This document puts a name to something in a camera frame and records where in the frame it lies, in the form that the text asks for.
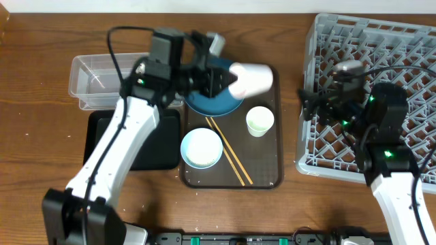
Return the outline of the dark blue plate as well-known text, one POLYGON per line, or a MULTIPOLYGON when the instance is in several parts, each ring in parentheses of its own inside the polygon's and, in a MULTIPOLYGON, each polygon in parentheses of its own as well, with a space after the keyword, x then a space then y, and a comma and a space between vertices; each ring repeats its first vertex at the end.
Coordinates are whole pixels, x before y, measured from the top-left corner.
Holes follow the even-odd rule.
POLYGON ((224 116, 236 110, 242 102, 243 99, 233 98, 228 88, 213 98, 205 97, 195 91, 185 96, 185 103, 193 111, 205 116, 224 116))

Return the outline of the pink-tinted white cup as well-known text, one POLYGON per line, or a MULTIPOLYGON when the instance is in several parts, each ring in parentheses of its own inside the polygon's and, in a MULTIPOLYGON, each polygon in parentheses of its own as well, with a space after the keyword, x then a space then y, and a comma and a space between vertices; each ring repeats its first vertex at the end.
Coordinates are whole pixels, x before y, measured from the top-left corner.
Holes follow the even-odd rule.
POLYGON ((273 85, 273 71, 267 65, 251 63, 233 63, 229 71, 237 80, 228 90, 235 99, 245 99, 266 93, 273 85))

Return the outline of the green-tinted white cup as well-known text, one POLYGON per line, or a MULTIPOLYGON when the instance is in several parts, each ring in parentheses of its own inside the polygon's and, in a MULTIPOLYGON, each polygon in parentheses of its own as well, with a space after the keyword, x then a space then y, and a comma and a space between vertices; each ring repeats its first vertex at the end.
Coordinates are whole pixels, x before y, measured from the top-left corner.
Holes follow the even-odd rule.
POLYGON ((274 121, 274 114, 264 106, 253 107, 246 115, 247 129, 253 137, 262 137, 273 126, 274 121))

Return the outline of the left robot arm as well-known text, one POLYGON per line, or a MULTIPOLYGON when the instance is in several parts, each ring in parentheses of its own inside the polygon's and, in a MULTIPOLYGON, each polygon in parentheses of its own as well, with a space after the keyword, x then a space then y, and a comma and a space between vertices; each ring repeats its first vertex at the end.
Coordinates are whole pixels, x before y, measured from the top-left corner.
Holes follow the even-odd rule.
POLYGON ((217 60, 225 44, 217 33, 155 29, 151 50, 120 77, 112 119, 82 169, 64 191, 50 189, 42 201, 50 244, 145 244, 147 230, 116 213, 125 178, 159 113, 176 95, 214 97, 236 81, 217 60))

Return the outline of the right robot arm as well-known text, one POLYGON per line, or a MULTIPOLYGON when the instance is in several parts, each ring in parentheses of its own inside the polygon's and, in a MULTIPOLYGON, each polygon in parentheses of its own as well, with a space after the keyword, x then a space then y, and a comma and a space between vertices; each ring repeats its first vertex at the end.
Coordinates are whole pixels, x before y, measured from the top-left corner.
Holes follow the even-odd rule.
POLYGON ((434 244, 422 168, 401 139, 409 109, 405 90, 379 83, 367 92, 363 82, 345 82, 323 95, 300 89, 298 97, 305 121, 318 116, 322 125, 339 123, 354 137, 356 164, 381 208, 392 243, 434 244))

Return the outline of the grey dishwasher rack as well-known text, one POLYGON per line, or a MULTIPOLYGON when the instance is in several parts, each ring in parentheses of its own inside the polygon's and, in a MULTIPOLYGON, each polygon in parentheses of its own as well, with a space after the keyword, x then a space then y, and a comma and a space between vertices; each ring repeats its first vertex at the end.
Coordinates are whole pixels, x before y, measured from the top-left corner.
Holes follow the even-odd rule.
MULTIPOLYGON (((321 95, 333 90, 332 68, 358 60, 367 70, 385 71, 367 78, 365 90, 391 82, 404 88, 409 111, 402 140, 418 164, 435 144, 435 28, 336 14, 318 14, 306 39, 304 88, 321 95)), ((321 126, 319 118, 299 118, 296 169, 306 175, 348 182, 365 182, 341 126, 321 126)))

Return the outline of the right wooden chopstick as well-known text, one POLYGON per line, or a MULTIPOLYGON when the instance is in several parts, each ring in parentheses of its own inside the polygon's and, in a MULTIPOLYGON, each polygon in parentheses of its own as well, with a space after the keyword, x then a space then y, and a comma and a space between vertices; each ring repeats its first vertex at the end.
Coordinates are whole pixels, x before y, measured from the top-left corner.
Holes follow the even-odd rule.
POLYGON ((236 153, 234 152, 233 148, 231 147, 231 145, 229 144, 229 142, 227 141, 227 139, 225 138, 225 135, 222 133, 221 129, 218 127, 217 123, 215 122, 215 120, 213 119, 213 117, 209 117, 209 119, 211 120, 211 122, 213 123, 213 125, 215 126, 216 130, 218 130, 219 134, 221 135, 221 137, 223 138, 226 146, 228 147, 229 151, 232 153, 232 156, 234 157, 235 161, 238 163, 241 171, 244 173, 246 179, 248 179, 248 182, 250 184, 253 184, 253 181, 250 177, 250 175, 247 173, 246 169, 244 168, 243 164, 240 162, 239 158, 237 157, 236 153))

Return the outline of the light blue bowl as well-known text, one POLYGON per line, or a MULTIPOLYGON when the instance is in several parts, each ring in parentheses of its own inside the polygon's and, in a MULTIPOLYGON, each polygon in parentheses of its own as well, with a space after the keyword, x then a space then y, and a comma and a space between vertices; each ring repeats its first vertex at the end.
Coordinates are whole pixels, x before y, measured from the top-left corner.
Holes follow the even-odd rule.
POLYGON ((180 152, 188 166, 195 169, 207 169, 221 158, 223 143, 213 130, 197 128, 182 139, 180 152))

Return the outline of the brown serving tray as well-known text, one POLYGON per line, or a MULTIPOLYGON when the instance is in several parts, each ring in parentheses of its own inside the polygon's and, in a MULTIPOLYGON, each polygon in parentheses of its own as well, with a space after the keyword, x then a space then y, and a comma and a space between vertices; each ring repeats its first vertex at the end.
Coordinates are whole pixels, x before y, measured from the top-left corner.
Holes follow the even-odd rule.
MULTIPOLYGON (((272 88, 261 95, 244 99, 233 112, 213 117, 225 138, 230 143, 240 162, 250 175, 248 182, 232 153, 228 154, 245 182, 241 186, 225 155, 210 168, 195 169, 181 161, 181 180, 193 189, 273 189, 283 179, 283 146, 281 139, 279 74, 272 69, 272 88), (247 112, 255 106, 264 106, 272 111, 274 124, 262 137, 253 137, 247 129, 247 112)), ((210 129, 205 115, 193 111, 188 105, 184 112, 184 134, 197 128, 210 129)))

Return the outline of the black plastic tray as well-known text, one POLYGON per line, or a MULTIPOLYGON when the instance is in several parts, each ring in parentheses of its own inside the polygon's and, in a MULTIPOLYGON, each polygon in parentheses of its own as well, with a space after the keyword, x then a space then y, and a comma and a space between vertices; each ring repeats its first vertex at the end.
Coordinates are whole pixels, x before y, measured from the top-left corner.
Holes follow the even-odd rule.
MULTIPOLYGON (((88 160, 112 119, 114 110, 99 110, 90 114, 84 149, 88 160)), ((147 137, 130 168, 132 171, 174 169, 180 161, 181 118, 175 109, 165 109, 157 128, 147 137)))

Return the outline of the clear plastic bin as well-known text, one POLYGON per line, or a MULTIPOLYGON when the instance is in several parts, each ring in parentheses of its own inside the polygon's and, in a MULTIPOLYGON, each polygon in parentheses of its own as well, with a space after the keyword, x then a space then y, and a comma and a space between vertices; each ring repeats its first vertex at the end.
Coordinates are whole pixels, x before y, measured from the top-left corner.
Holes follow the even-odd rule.
POLYGON ((120 80, 109 54, 74 57, 69 77, 69 95, 81 110, 112 110, 119 100, 120 80))

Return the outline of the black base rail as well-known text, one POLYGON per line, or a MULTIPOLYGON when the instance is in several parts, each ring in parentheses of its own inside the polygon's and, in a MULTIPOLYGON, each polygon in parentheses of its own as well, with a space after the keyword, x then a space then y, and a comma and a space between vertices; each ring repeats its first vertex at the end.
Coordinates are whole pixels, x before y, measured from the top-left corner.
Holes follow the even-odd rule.
POLYGON ((159 233, 151 235, 146 245, 318 245, 316 235, 202 235, 159 233))

